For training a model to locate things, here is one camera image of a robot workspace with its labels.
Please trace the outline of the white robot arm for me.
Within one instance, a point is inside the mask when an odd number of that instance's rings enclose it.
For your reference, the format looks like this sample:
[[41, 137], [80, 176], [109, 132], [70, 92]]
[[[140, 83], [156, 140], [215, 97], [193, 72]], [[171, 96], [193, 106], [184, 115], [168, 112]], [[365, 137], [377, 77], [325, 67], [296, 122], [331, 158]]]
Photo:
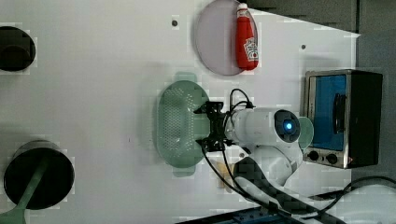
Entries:
[[[303, 161], [302, 119], [286, 109], [243, 105], [223, 113], [222, 102], [207, 101], [194, 110], [210, 122], [197, 143], [204, 154], [223, 154], [225, 172], [214, 172], [229, 189], [303, 224], [395, 224], [395, 181], [388, 177], [357, 179], [322, 201], [287, 189]], [[237, 161], [224, 154], [230, 146], [242, 149]]]

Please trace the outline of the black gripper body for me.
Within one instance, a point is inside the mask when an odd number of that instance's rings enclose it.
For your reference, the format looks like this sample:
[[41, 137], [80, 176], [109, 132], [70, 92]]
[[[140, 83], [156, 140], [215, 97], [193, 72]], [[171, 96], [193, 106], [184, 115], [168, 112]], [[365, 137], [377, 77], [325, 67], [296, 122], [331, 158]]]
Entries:
[[221, 141], [226, 146], [231, 146], [233, 141], [225, 135], [225, 126], [229, 117], [228, 113], [210, 114], [210, 134], [209, 139]]

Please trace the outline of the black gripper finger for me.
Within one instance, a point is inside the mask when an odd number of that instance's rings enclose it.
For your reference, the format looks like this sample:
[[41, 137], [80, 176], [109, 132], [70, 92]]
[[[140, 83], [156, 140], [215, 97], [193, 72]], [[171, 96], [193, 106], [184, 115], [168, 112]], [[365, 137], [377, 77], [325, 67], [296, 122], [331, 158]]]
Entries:
[[224, 144], [218, 140], [205, 138], [205, 139], [198, 139], [197, 143], [205, 152], [216, 152], [216, 151], [225, 150]]
[[220, 114], [223, 102], [206, 101], [193, 111], [194, 114]]

